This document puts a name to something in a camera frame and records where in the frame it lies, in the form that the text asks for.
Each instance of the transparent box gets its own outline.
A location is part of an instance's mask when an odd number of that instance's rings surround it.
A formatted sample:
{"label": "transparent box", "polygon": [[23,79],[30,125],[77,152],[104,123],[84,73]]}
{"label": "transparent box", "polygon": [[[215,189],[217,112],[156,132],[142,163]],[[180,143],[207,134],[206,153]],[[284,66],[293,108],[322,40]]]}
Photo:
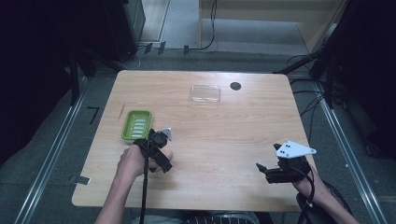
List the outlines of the transparent box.
{"label": "transparent box", "polygon": [[220,87],[211,85],[193,85],[190,101],[195,105],[219,105]]}

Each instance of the black stand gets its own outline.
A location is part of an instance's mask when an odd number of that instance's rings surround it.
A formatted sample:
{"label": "black stand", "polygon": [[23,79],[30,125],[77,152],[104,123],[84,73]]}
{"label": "black stand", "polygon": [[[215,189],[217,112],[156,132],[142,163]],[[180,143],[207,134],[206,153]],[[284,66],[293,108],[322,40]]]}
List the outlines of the black stand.
{"label": "black stand", "polygon": [[273,74],[286,75],[294,71],[295,69],[316,60],[311,70],[309,71],[309,75],[313,79],[318,79],[323,75],[325,71],[327,71],[324,99],[326,100],[326,103],[329,105],[329,107],[332,108],[332,84],[334,77],[339,72],[335,57],[335,49],[338,41],[340,41],[341,39],[343,32],[350,24],[350,21],[355,15],[356,8],[359,7],[360,3],[361,1],[359,0],[348,1],[343,17],[341,18],[338,25],[335,27],[329,39],[323,44],[320,49],[312,54],[308,54],[297,63],[294,63],[280,71],[273,72]]}
{"label": "black stand", "polygon": [[78,82],[78,66],[81,68],[82,72],[86,77],[93,77],[96,72],[96,68],[93,65],[90,58],[103,63],[109,68],[113,69],[117,73],[122,69],[114,64],[113,62],[104,59],[100,55],[94,53],[89,49],[81,49],[78,47],[72,48],[70,52],[70,75],[72,78],[72,102],[70,105],[74,105],[77,98],[79,97],[79,82]]}

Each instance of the person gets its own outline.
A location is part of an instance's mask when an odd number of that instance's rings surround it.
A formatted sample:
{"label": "person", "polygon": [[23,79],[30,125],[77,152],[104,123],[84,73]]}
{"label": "person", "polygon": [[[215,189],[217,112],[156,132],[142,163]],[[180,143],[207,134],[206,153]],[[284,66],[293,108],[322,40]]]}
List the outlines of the person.
{"label": "person", "polygon": [[[120,156],[118,163],[117,172],[114,176],[111,184],[109,193],[107,195],[105,204],[99,213],[95,223],[122,223],[123,214],[125,211],[125,204],[129,194],[129,191],[135,181],[135,179],[142,175],[144,172],[145,159],[140,153],[139,146],[131,145],[129,148],[123,151]],[[158,164],[154,161],[149,162],[150,168],[157,168]],[[348,211],[342,206],[328,191],[323,181],[318,176],[318,172],[312,167],[312,171],[308,174],[311,178],[314,176],[315,180],[315,195],[313,202],[323,208],[336,223],[348,223],[354,224],[359,223],[356,218],[348,213]],[[305,197],[311,192],[311,184],[305,178],[302,181],[292,183],[292,185]],[[194,216],[196,214],[189,214],[187,212],[184,215],[191,215],[190,217],[168,217],[166,223],[200,223],[198,219],[201,219],[203,223],[217,223],[216,220],[220,220],[224,217],[224,214],[219,213],[208,213],[203,216]],[[227,220],[235,219],[235,223],[259,223],[258,219],[252,216],[252,213],[226,213]],[[230,221],[221,221],[222,223],[233,223]]]}

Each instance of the black tape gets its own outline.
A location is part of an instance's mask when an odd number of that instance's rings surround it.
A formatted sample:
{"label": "black tape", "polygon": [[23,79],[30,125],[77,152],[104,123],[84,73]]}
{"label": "black tape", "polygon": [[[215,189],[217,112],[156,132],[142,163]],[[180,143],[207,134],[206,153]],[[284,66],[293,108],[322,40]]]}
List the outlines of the black tape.
{"label": "black tape", "polygon": [[149,52],[151,51],[151,47],[152,47],[152,43],[149,43],[149,44],[146,46],[145,54],[147,54],[147,53],[149,53]]}
{"label": "black tape", "polygon": [[93,124],[93,121],[95,120],[96,115],[98,114],[100,107],[88,106],[87,108],[88,108],[88,109],[94,109],[94,110],[95,110],[95,113],[93,114],[92,119],[91,119],[91,122],[90,122],[90,124]]}
{"label": "black tape", "polygon": [[166,41],[161,42],[160,48],[158,49],[158,55],[163,53],[163,50],[165,49],[165,44]]}
{"label": "black tape", "polygon": [[71,183],[71,184],[89,185],[90,182],[91,182],[90,178],[80,176],[80,175],[72,175],[72,176],[70,176],[70,179],[69,179],[69,183]]}
{"label": "black tape", "polygon": [[189,46],[185,45],[184,46],[184,54],[188,54],[189,53]]}

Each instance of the tripod leg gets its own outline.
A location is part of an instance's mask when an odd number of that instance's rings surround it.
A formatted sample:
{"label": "tripod leg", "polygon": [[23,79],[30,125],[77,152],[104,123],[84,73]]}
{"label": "tripod leg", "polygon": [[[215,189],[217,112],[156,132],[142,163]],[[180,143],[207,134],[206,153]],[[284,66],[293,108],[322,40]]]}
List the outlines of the tripod leg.
{"label": "tripod leg", "polygon": [[113,69],[116,72],[120,72],[122,70],[121,67],[119,67],[118,65],[114,64],[113,62],[103,58],[102,56],[96,54],[95,52],[93,52],[90,49],[84,49],[82,48],[82,50],[90,57],[93,57],[94,59],[98,60],[99,62],[105,64],[106,66],[108,66],[109,68]]}
{"label": "tripod leg", "polygon": [[327,67],[326,87],[324,91],[324,99],[327,105],[332,109],[332,84],[334,83],[334,76],[337,72],[335,58],[332,55],[329,59],[329,65]]}
{"label": "tripod leg", "polygon": [[316,51],[315,53],[309,54],[307,55],[307,57],[302,58],[300,61],[288,66],[287,68],[284,68],[282,70],[279,70],[277,72],[273,72],[273,74],[288,74],[294,70],[296,70],[297,68],[304,66],[312,61],[314,61],[315,59],[319,58],[322,56],[323,52],[325,52],[323,49]]}
{"label": "tripod leg", "polygon": [[84,75],[86,77],[94,77],[96,68],[93,65],[91,59],[85,55],[80,48],[75,48],[74,54],[79,68],[82,70]]}
{"label": "tripod leg", "polygon": [[312,66],[309,71],[309,76],[312,79],[319,79],[326,70],[326,67],[329,65],[329,56],[323,55],[323,57],[317,59],[317,61]]}
{"label": "tripod leg", "polygon": [[72,78],[72,102],[70,105],[74,105],[77,98],[79,97],[79,84],[78,84],[78,70],[77,70],[77,61],[75,57],[75,52],[72,49],[70,53],[70,75]]}

